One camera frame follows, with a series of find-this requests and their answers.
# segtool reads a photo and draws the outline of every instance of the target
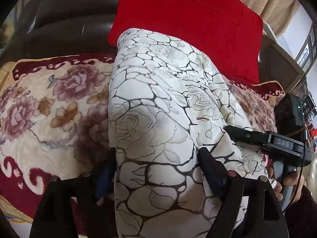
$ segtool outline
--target red cloth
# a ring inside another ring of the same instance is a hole
[[[120,0],[109,44],[117,46],[129,28],[178,37],[205,52],[228,79],[259,83],[263,21],[240,0]]]

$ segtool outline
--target window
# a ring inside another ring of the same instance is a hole
[[[317,40],[316,40],[316,27],[313,25],[310,29],[310,32],[307,36],[307,39],[298,53],[297,58],[295,61],[297,64],[303,69],[305,73],[307,73],[310,68],[313,66],[314,62],[316,61],[317,56]]]

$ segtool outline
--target plush blanket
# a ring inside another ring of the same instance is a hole
[[[110,146],[117,148],[119,236],[206,236],[221,203],[198,166],[201,147],[243,177],[267,175],[258,147],[232,142],[226,125],[251,129],[206,54],[152,31],[121,34],[109,85],[108,129]],[[243,198],[236,225],[247,202]]]

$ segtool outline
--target cable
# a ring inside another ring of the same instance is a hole
[[[301,181],[301,178],[302,178],[302,173],[303,173],[303,168],[304,168],[304,161],[305,161],[305,153],[306,153],[306,144],[307,144],[307,139],[308,139],[308,134],[307,134],[307,129],[305,128],[304,129],[304,151],[303,151],[303,160],[302,160],[302,166],[301,166],[301,170],[299,172],[299,178],[298,178],[298,181],[297,181],[297,185],[296,185],[296,189],[295,189],[295,192],[294,192],[294,195],[292,197],[292,199],[290,200],[289,204],[287,205],[287,207],[283,210],[283,213],[285,213],[289,207],[291,206],[291,204],[293,203],[294,199],[295,199],[295,196],[298,192],[298,188],[299,188],[299,183]]]

